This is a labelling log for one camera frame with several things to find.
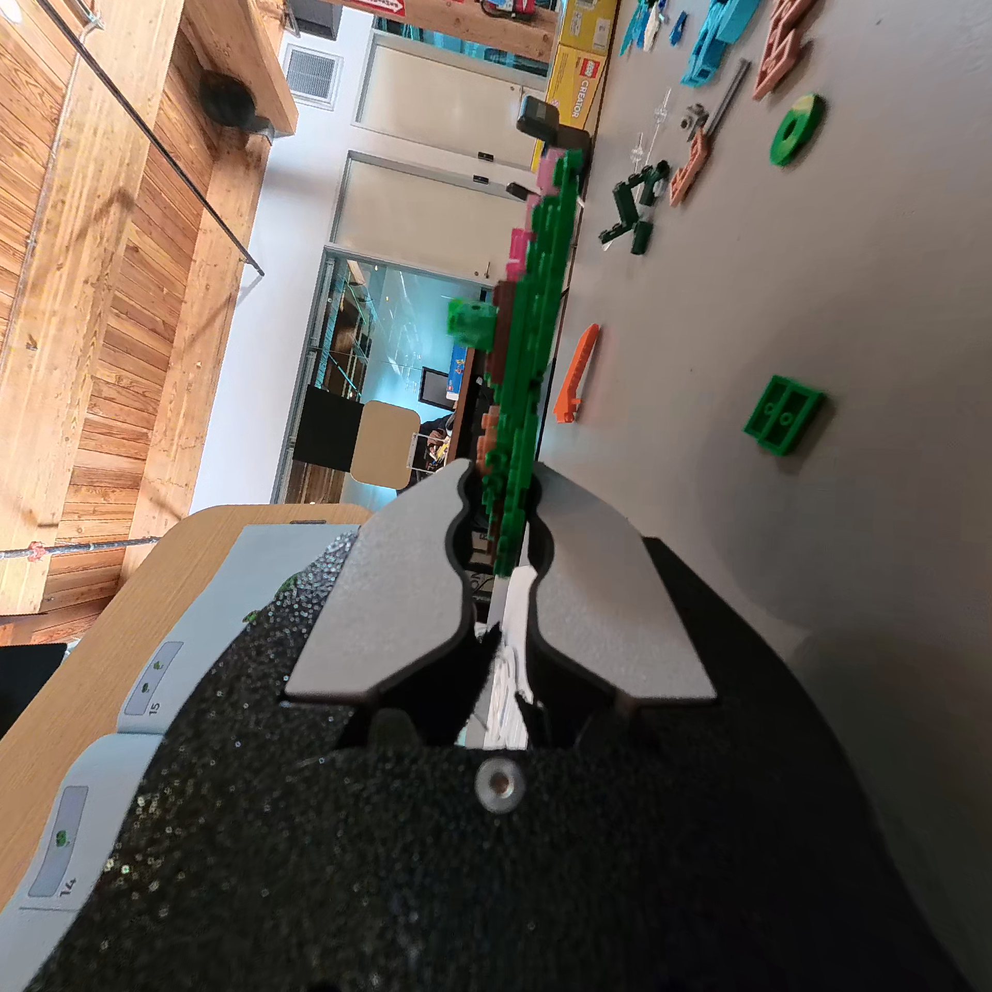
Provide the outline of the black device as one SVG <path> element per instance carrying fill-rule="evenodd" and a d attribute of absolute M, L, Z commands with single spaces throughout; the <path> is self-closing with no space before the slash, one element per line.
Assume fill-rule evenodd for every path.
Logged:
<path fill-rule="evenodd" d="M 559 109 L 533 94 L 525 94 L 522 98 L 516 129 L 549 148 L 580 151 L 585 156 L 590 153 L 589 133 L 562 123 Z"/>

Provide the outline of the small cyan white lego pieces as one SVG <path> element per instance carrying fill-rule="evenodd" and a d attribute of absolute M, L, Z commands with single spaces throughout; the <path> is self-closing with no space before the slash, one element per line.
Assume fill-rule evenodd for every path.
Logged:
<path fill-rule="evenodd" d="M 650 52 L 667 20 L 668 1 L 637 1 L 622 38 L 620 56 L 630 51 Z"/>

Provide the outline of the small salmon lattice lego piece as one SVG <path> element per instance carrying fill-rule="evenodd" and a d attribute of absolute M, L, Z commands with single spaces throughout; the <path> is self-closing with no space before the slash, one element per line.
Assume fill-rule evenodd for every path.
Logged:
<path fill-rule="evenodd" d="M 711 154 L 711 139 L 703 130 L 698 130 L 690 142 L 687 164 L 676 170 L 669 181 L 669 203 L 671 207 L 681 205 L 706 165 Z"/>

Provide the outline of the orange lego brick separator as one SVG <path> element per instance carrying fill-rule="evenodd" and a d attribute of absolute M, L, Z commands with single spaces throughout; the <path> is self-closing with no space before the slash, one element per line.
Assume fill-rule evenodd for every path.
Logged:
<path fill-rule="evenodd" d="M 569 360 L 562 388 L 554 402 L 553 416 L 559 425 L 576 421 L 583 404 L 580 388 L 600 336 L 599 323 L 591 323 L 579 337 L 575 352 Z"/>

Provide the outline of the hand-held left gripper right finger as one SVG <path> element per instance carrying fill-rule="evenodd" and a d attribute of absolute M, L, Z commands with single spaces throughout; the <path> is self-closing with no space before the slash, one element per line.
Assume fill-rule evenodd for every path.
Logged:
<path fill-rule="evenodd" d="M 638 704 L 701 704 L 717 693 L 641 534 L 612 505 L 535 465 L 528 633 L 535 651 Z"/>

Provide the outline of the beige chair back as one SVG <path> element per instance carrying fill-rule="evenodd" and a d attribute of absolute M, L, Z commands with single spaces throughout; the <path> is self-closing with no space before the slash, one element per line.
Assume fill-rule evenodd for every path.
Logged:
<path fill-rule="evenodd" d="M 401 491 L 409 483 L 411 453 L 421 420 L 412 409 L 370 401 L 362 408 L 349 469 L 361 484 Z"/>

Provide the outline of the black panel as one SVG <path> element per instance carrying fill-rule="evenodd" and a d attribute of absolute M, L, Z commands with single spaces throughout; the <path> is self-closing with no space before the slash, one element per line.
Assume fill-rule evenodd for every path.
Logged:
<path fill-rule="evenodd" d="M 292 446 L 292 458 L 307 464 L 349 472 L 364 404 L 307 386 Z"/>

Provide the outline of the green flat lego plate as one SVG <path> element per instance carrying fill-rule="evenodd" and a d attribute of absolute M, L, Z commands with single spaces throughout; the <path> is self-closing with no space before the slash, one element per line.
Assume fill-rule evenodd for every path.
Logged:
<path fill-rule="evenodd" d="M 743 431 L 763 450 L 789 456 L 811 426 L 826 394 L 795 379 L 773 375 Z"/>

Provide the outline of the black round ceiling lamp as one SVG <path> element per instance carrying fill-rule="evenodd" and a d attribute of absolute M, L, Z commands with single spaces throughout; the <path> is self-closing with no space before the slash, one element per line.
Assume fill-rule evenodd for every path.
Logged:
<path fill-rule="evenodd" d="M 197 96 L 206 117 L 213 123 L 244 134 L 262 135 L 269 142 L 275 140 L 275 126 L 257 113 L 254 97 L 242 81 L 205 70 L 198 82 Z"/>

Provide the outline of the dark green lego pieces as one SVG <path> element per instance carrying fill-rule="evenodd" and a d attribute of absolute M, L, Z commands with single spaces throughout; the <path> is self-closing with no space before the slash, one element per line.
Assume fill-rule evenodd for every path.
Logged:
<path fill-rule="evenodd" d="M 670 176 L 671 166 L 663 159 L 656 164 L 648 164 L 614 185 L 612 197 L 618 220 L 598 234 L 604 250 L 630 233 L 632 255 L 642 256 L 647 252 L 653 235 L 656 207 Z"/>

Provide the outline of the green lego plate build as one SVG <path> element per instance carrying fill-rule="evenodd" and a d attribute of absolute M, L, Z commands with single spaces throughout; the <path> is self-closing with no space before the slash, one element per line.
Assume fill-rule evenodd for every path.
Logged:
<path fill-rule="evenodd" d="M 539 401 L 562 304 L 583 165 L 583 152 L 573 149 L 552 152 L 539 167 L 539 194 L 528 198 L 525 226 L 513 230 L 507 279 L 495 294 L 497 316 L 486 366 L 494 403 L 482 417 L 476 467 L 497 577 L 511 575 L 522 549 Z"/>

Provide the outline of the black metal ceiling rod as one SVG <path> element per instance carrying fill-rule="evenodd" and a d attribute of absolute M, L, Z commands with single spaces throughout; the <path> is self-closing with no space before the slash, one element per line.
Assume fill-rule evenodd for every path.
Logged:
<path fill-rule="evenodd" d="M 75 52 L 81 57 L 81 60 L 89 67 L 97 78 L 97 81 L 103 85 L 105 90 L 126 113 L 128 118 L 138 127 L 143 136 L 148 140 L 150 146 L 155 148 L 161 154 L 167 162 L 168 167 L 173 170 L 173 172 L 179 177 L 180 181 L 192 192 L 203 210 L 215 221 L 223 234 L 235 247 L 241 260 L 254 269 L 259 279 L 264 278 L 265 272 L 261 265 L 256 261 L 247 247 L 236 236 L 228 224 L 221 218 L 220 214 L 208 201 L 204 193 L 199 189 L 188 173 L 180 166 L 180 163 L 175 159 L 169 149 L 155 134 L 151 126 L 148 125 L 144 118 L 138 113 L 136 108 L 131 105 L 131 102 L 122 93 L 116 83 L 111 80 L 111 77 L 88 50 L 86 44 L 83 43 L 80 38 L 68 27 L 68 23 L 60 16 L 60 14 L 57 13 L 53 3 L 49 1 L 37 1 L 37 4 L 43 13 L 53 22 L 61 35 L 66 38 L 68 43 L 71 44 Z"/>

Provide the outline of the cyan curved lego piece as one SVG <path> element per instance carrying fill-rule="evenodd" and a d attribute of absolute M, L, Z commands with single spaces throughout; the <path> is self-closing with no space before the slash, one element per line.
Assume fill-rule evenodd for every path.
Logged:
<path fill-rule="evenodd" d="M 715 23 L 704 22 L 699 37 L 691 50 L 688 66 L 680 79 L 680 83 L 691 88 L 698 88 L 707 84 L 720 68 L 728 48 L 729 43 L 725 43 L 717 37 Z"/>
<path fill-rule="evenodd" d="M 707 24 L 714 41 L 731 45 L 744 35 L 762 1 L 711 1 Z"/>

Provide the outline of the light green lego piece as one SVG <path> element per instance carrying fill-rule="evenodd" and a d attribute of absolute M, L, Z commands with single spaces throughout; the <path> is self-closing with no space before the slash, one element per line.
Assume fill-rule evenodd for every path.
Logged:
<path fill-rule="evenodd" d="M 489 353 L 494 347 L 498 314 L 495 304 L 452 299 L 447 308 L 447 334 L 459 346 Z"/>

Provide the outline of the black monitor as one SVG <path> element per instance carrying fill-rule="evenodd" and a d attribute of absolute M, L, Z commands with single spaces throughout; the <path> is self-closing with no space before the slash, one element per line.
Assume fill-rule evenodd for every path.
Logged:
<path fill-rule="evenodd" d="M 65 642 L 1 647 L 1 737 L 54 675 L 66 651 Z"/>

